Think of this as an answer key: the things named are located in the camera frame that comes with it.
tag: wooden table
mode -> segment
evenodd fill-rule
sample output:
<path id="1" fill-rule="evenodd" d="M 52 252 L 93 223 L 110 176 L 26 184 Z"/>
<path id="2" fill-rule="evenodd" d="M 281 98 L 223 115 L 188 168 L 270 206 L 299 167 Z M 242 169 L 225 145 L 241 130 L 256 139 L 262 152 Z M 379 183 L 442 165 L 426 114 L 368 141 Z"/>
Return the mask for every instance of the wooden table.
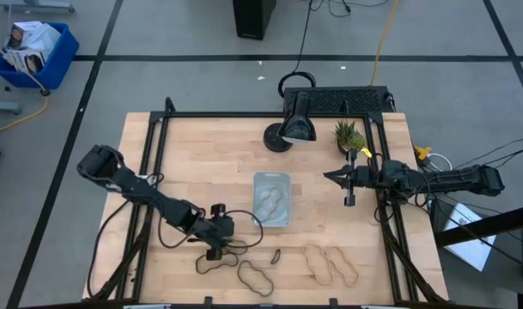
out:
<path id="1" fill-rule="evenodd" d="M 148 119 L 148 113 L 129 113 L 125 121 L 119 151 L 124 155 L 126 165 L 135 171 L 139 169 Z M 384 114 L 384 119 L 391 157 L 415 167 L 404 114 Z M 252 181 L 256 172 L 289 173 L 293 200 L 290 226 L 266 228 L 263 242 L 240 257 L 266 271 L 275 284 L 274 293 L 269 297 L 252 293 L 238 280 L 236 268 L 222 267 L 206 275 L 197 274 L 195 260 L 205 253 L 206 246 L 184 243 L 173 250 L 162 247 L 156 236 L 158 214 L 155 212 L 141 302 L 203 303 L 205 296 L 212 296 L 217 304 L 328 304 L 329 298 L 337 298 L 342 305 L 392 304 L 384 242 L 380 226 L 373 217 L 374 191 L 355 188 L 356 206 L 347 208 L 343 205 L 345 192 L 322 175 L 345 164 L 332 134 L 336 119 L 313 118 L 317 141 L 296 145 L 282 154 L 269 151 L 262 140 L 266 126 L 279 121 L 282 120 L 170 118 L 161 169 L 166 178 L 159 186 L 159 190 L 170 197 L 184 198 L 206 209 L 214 203 L 225 203 L 227 210 L 251 210 Z M 361 120 L 356 128 L 363 134 Z M 379 145 L 374 125 L 373 132 L 376 145 Z M 151 167 L 154 151 L 155 147 L 149 163 Z M 363 158 L 363 154 L 359 154 L 358 161 L 364 162 Z M 103 221 L 122 201 L 117 194 L 108 195 Z M 435 291 L 447 298 L 428 215 L 408 205 L 402 210 L 413 263 Z M 130 212 L 131 207 L 128 207 L 117 215 L 100 239 L 93 274 L 94 291 L 112 274 L 121 259 Z M 234 215 L 235 238 L 246 243 L 255 241 L 258 229 L 251 219 L 247 215 Z M 182 238 L 182 234 L 165 224 L 161 232 L 170 244 Z M 342 248 L 360 273 L 358 283 L 348 288 L 343 278 L 337 276 L 332 285 L 319 285 L 301 254 L 301 248 L 307 242 Z M 281 259 L 276 265 L 270 265 L 276 249 L 282 250 Z M 402 298 L 407 300 L 404 269 L 400 262 L 397 266 Z M 131 267 L 128 281 L 132 280 L 134 271 Z M 126 295 L 131 294 L 130 286 L 126 285 Z"/>

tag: desk lamp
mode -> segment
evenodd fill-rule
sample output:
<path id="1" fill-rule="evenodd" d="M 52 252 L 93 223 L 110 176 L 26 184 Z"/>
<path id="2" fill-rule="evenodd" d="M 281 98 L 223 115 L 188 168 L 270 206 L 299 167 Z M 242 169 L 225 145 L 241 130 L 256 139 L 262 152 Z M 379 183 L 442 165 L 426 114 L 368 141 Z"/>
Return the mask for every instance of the desk lamp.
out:
<path id="1" fill-rule="evenodd" d="M 274 152 L 284 152 L 294 143 L 316 141 L 316 132 L 308 113 L 309 95 L 301 91 L 284 107 L 284 121 L 281 124 L 271 124 L 265 129 L 265 146 Z"/>

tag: blue plastic crate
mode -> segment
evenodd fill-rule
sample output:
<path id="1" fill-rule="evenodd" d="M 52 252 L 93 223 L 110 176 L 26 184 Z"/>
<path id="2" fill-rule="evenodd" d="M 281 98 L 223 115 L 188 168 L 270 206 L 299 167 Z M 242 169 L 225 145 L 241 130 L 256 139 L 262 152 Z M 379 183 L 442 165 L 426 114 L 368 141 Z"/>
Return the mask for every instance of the blue plastic crate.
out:
<path id="1" fill-rule="evenodd" d="M 40 73 L 32 73 L 42 85 L 47 89 L 57 89 L 63 81 L 66 71 L 69 69 L 72 59 L 78 51 L 78 41 L 70 33 L 69 26 L 64 23 L 48 22 L 52 27 L 61 33 L 57 44 L 44 69 Z M 15 67 L 5 61 L 0 54 L 0 76 L 5 78 L 11 85 L 22 88 L 39 88 L 30 77 L 22 72 L 18 72 Z"/>

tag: succulent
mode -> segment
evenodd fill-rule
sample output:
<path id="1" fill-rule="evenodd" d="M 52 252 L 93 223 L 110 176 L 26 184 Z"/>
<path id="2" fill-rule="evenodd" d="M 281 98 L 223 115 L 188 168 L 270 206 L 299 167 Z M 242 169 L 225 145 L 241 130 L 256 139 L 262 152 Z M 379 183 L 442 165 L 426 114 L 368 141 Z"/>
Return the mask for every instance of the succulent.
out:
<path id="1" fill-rule="evenodd" d="M 366 139 L 358 130 L 355 130 L 355 122 L 349 124 L 347 120 L 338 120 L 336 130 L 333 132 L 341 147 L 356 149 L 357 151 L 366 146 Z"/>

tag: gray floor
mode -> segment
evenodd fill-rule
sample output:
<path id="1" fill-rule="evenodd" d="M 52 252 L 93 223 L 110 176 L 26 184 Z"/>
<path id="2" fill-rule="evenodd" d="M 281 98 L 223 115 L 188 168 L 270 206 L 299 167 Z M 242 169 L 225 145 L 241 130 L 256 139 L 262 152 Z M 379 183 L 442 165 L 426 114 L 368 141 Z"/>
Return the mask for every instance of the gray floor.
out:
<path id="1" fill-rule="evenodd" d="M 514 49 L 523 55 L 523 0 L 493 0 Z M 76 14 L 15 12 L 13 20 L 60 21 L 94 55 L 111 1 L 75 1 Z M 351 17 L 313 12 L 306 54 L 374 55 L 391 9 L 353 7 Z M 307 5 L 280 0 L 265 40 L 238 39 L 230 0 L 124 0 L 107 55 L 296 54 Z M 333 4 L 336 12 L 341 7 Z M 0 44 L 7 12 L 0 9 Z M 382 54 L 507 55 L 483 1 L 404 0 Z M 74 62 L 39 117 L 0 133 L 0 307 L 5 306 L 46 199 L 82 96 L 92 62 Z M 367 85 L 370 62 L 306 61 L 319 86 Z M 171 96 L 181 111 L 278 111 L 276 88 L 295 62 L 104 62 L 93 88 L 64 175 L 46 236 L 23 295 L 22 306 L 78 301 L 82 295 L 106 194 L 76 174 L 76 163 L 95 143 L 118 146 L 127 112 L 161 109 Z M 380 63 L 377 84 L 394 93 L 416 144 L 429 145 L 454 165 L 523 136 L 523 89 L 509 62 Z M 0 100 L 22 103 L 24 114 L 40 107 L 36 91 L 3 91 Z M 305 85 L 290 81 L 290 86 Z M 0 114 L 0 125 L 15 116 Z M 496 198 L 458 195 L 466 202 L 507 211 L 523 206 L 523 154 L 501 169 L 507 189 Z M 455 257 L 441 262 L 450 298 L 461 304 L 516 307 L 515 295 L 461 271 Z"/>

